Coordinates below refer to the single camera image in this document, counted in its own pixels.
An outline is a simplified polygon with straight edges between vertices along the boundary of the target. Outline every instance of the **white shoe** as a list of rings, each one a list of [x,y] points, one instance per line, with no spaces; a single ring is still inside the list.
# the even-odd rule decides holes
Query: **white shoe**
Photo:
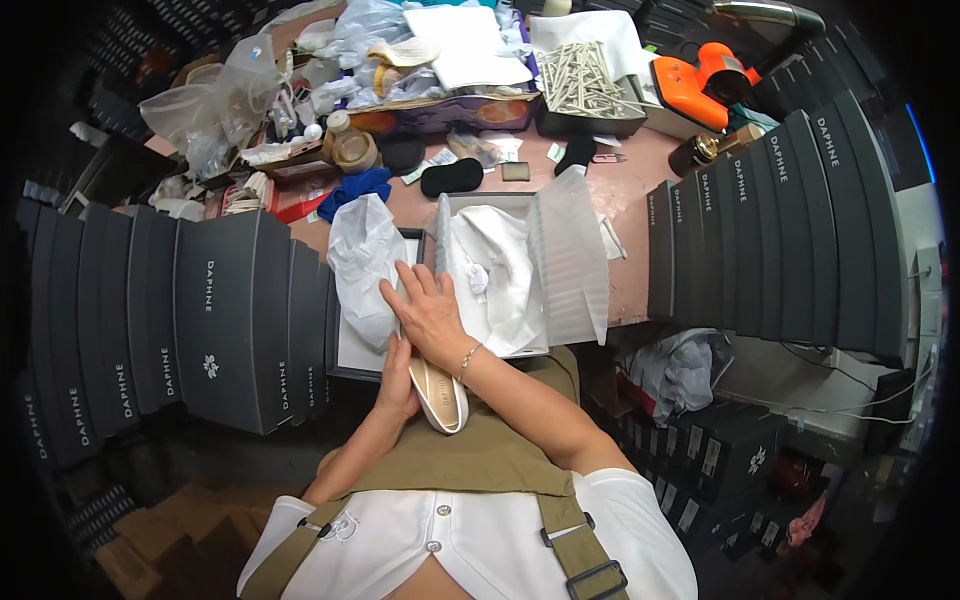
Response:
[[[464,384],[421,356],[410,357],[410,378],[434,429],[452,435],[464,428],[469,417]]]

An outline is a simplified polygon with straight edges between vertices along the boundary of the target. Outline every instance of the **embroidered logo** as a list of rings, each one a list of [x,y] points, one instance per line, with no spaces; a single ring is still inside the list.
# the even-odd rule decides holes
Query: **embroidered logo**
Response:
[[[360,521],[353,518],[347,511],[343,511],[330,521],[330,533],[323,536],[321,540],[330,541],[336,538],[339,541],[347,541],[357,532],[359,525]]]
[[[760,465],[763,464],[763,461],[767,458],[767,451],[760,447],[760,450],[756,452],[753,458],[750,459],[750,468],[747,469],[747,472],[751,475],[756,475],[756,472],[760,470]]]
[[[217,376],[217,370],[220,369],[220,365],[215,363],[216,359],[213,357],[213,354],[207,354],[204,356],[204,369],[206,370],[206,376],[210,379],[213,379]]]

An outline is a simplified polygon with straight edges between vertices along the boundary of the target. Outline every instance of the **gold bracelet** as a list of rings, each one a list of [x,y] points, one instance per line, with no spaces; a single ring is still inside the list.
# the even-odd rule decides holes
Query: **gold bracelet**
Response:
[[[460,383],[464,382],[464,370],[467,368],[467,365],[470,362],[470,359],[473,358],[473,353],[477,351],[478,348],[483,346],[483,342],[477,342],[477,345],[473,347],[470,352],[467,352],[467,356],[464,356],[464,362],[460,365],[460,373],[457,375],[457,381]]]

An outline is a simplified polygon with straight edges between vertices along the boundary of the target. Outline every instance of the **purple box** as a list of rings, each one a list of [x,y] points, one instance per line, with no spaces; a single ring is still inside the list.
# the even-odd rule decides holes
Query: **purple box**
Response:
[[[514,11],[522,24],[523,17]],[[525,27],[520,27],[523,41],[530,43]],[[540,71],[534,55],[527,57],[527,68],[536,78]],[[533,80],[523,85],[529,93],[537,93]],[[478,130],[518,130],[530,127],[540,106],[540,96],[518,100],[497,100],[487,96],[454,96],[435,101],[425,107],[371,110],[350,115],[350,124],[373,134],[409,132],[443,133],[453,129],[454,124],[467,125]]]

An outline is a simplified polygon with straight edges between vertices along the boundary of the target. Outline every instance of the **container lid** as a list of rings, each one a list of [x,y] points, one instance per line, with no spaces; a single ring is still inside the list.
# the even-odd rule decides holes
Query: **container lid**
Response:
[[[350,115],[345,110],[334,110],[326,117],[326,128],[334,133],[345,132],[350,126]]]

